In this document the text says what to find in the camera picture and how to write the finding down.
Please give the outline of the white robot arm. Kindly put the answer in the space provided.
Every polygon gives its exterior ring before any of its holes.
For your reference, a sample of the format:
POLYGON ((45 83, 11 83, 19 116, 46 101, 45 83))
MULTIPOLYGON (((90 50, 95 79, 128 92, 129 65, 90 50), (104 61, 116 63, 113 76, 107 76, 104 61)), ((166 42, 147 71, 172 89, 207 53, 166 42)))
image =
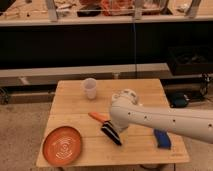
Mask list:
POLYGON ((111 123, 118 133, 137 124, 213 144, 213 110, 145 107, 131 89, 112 95, 111 123))

